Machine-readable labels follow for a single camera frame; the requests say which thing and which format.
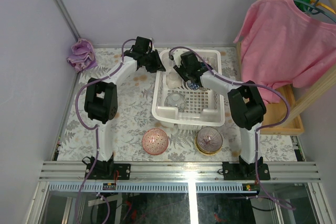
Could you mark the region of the white plastic dish rack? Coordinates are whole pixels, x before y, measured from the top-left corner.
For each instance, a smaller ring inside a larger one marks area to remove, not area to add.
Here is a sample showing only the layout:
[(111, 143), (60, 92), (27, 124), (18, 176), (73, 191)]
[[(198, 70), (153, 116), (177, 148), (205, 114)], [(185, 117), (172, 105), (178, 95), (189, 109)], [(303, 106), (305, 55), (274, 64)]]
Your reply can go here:
[[(182, 80), (182, 86), (170, 89), (166, 85), (166, 77), (173, 69), (174, 62), (169, 59), (169, 50), (159, 53), (166, 72), (158, 71), (154, 86), (152, 115), (164, 127), (177, 126), (180, 130), (199, 130), (203, 127), (219, 127), (225, 123), (224, 97), (213, 90), (200, 88), (191, 90)], [(178, 108), (164, 106), (170, 93), (180, 93), (186, 98), (186, 108), (179, 112)]]

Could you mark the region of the purple striped bowl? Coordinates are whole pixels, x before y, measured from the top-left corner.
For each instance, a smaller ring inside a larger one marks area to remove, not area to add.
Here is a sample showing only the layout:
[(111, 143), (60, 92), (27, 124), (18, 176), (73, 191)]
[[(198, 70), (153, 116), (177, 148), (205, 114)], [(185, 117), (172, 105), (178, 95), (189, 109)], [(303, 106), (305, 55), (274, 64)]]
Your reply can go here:
[(218, 130), (212, 127), (200, 129), (196, 135), (196, 143), (205, 151), (221, 149), (223, 138)]

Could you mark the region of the red eye pattern bowl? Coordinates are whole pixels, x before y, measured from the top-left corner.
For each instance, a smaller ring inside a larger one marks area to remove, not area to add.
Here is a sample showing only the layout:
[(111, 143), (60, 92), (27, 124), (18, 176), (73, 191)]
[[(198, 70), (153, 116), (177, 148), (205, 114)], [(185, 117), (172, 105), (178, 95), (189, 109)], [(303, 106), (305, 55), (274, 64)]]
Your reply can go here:
[(142, 138), (142, 147), (150, 155), (164, 153), (169, 145), (167, 134), (158, 128), (148, 130)]

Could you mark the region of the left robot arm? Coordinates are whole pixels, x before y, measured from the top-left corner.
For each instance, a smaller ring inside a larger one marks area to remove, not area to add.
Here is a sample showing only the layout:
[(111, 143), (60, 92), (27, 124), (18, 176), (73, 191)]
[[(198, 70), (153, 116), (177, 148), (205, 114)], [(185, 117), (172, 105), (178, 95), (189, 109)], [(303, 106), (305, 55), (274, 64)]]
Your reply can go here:
[(93, 129), (96, 131), (98, 160), (102, 161), (97, 166), (97, 173), (103, 179), (111, 178), (115, 172), (115, 166), (107, 162), (113, 157), (113, 148), (106, 137), (106, 128), (118, 111), (118, 86), (142, 67), (149, 73), (166, 71), (151, 39), (138, 36), (126, 42), (131, 41), (135, 44), (129, 50), (122, 50), (121, 62), (105, 77), (91, 78), (86, 87), (84, 110), (89, 119), (98, 122)]

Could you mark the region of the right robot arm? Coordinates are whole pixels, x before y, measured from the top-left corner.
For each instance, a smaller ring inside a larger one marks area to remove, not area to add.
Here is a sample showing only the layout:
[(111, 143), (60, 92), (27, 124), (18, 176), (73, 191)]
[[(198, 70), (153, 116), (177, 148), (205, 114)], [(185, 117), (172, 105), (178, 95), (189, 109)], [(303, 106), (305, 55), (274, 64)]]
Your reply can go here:
[(255, 162), (260, 159), (258, 129), (266, 113), (266, 106), (255, 83), (239, 82), (219, 74), (193, 51), (187, 51), (177, 58), (170, 53), (169, 59), (174, 62), (174, 70), (184, 81), (227, 96), (231, 117), (240, 129), (240, 158), (245, 163), (239, 166), (239, 172), (245, 179), (253, 178), (258, 173)]

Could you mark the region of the floral table mat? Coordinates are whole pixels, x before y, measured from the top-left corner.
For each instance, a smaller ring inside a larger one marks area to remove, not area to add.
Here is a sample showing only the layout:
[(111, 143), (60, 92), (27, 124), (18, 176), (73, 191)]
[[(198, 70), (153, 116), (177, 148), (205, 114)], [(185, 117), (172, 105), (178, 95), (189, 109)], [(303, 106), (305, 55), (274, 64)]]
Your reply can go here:
[[(120, 61), (119, 48), (98, 48), (98, 66), (84, 72), (78, 81), (75, 94), (80, 96), (72, 105), (62, 144), (59, 161), (80, 161), (96, 153), (96, 137), (91, 128), (94, 121), (87, 117), (83, 109), (85, 92), (81, 89), (91, 77), (100, 78)], [(240, 155), (241, 141), (239, 128), (234, 124), (229, 108), (225, 108), (225, 123), (218, 130), (223, 137), (221, 150), (215, 155), (201, 154), (194, 144), (196, 132), (180, 130), (178, 127), (164, 128), (169, 145), (161, 155), (150, 155), (142, 147), (145, 132), (161, 128), (161, 123), (152, 113), (152, 99), (156, 75), (139, 69), (127, 78), (118, 89), (118, 111), (110, 122), (109, 136), (115, 161), (149, 162), (223, 162), (236, 161)]]

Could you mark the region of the purple folded cloth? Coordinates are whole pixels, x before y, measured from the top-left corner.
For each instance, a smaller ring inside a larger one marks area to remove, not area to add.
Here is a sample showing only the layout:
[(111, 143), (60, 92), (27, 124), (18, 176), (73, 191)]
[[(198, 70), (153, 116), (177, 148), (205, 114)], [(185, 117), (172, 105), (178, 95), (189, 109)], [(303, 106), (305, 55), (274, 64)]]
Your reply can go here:
[(67, 62), (73, 67), (75, 72), (83, 72), (96, 67), (97, 60), (92, 43), (86, 39), (79, 38), (71, 47), (71, 55)]

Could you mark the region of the yellow rimmed bottom bowl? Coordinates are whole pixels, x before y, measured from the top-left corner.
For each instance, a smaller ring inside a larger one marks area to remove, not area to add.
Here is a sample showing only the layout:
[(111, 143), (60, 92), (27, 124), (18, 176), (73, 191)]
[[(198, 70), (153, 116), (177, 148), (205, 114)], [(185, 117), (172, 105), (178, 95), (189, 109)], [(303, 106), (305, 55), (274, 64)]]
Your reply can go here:
[(218, 149), (216, 151), (205, 151), (205, 150), (201, 149), (197, 143), (195, 144), (195, 146), (201, 154), (206, 155), (206, 156), (213, 156), (221, 150), (221, 149)]

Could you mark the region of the pink t-shirt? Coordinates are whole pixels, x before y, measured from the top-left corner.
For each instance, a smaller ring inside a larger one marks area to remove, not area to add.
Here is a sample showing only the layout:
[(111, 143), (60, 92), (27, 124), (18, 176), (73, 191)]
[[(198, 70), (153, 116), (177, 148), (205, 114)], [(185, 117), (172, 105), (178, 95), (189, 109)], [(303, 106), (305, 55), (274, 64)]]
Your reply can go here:
[(240, 42), (241, 77), (272, 89), (313, 85), (335, 64), (335, 25), (315, 20), (293, 0), (258, 0), (248, 9)]

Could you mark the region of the green clothes hanger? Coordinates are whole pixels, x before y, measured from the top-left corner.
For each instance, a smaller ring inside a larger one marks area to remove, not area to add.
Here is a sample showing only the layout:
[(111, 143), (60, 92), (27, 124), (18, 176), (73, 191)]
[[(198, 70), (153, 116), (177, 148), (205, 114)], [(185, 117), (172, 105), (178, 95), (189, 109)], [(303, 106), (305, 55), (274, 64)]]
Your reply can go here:
[(335, 11), (320, 2), (320, 0), (293, 0), (295, 5), (304, 13), (308, 13), (311, 15), (317, 15), (317, 14), (324, 14), (326, 15), (326, 12), (324, 11), (327, 10), (331, 12), (332, 14), (335, 14)]

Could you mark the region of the aluminium mounting rail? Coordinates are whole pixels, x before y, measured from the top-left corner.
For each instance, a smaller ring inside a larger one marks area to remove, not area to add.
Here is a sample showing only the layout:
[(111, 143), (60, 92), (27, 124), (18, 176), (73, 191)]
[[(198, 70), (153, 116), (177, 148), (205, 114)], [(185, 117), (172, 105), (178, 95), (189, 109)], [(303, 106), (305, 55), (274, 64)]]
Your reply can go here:
[[(130, 162), (130, 182), (219, 182), (229, 172), (221, 162)], [(314, 162), (268, 162), (262, 174), (274, 183), (319, 183), (321, 175)], [(39, 175), (44, 182), (81, 182), (86, 166), (82, 162), (45, 161)]]

